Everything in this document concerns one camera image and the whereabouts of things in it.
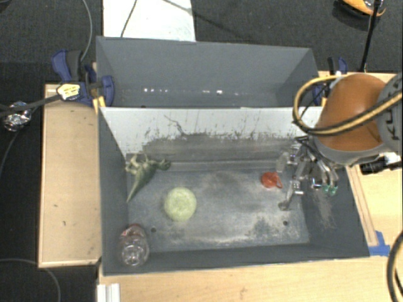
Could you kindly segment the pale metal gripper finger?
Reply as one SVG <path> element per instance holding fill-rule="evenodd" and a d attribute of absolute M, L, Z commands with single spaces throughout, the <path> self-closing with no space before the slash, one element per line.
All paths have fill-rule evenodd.
<path fill-rule="evenodd" d="M 277 173 L 285 172 L 289 167 L 293 166 L 295 162 L 295 155 L 289 152 L 282 152 L 276 161 Z"/>
<path fill-rule="evenodd" d="M 278 203 L 278 207 L 281 211 L 286 211 L 289 209 L 290 204 L 294 197 L 303 196 L 305 194 L 302 189 L 302 183 L 298 180 L 292 180 L 289 183 L 285 199 Z"/>

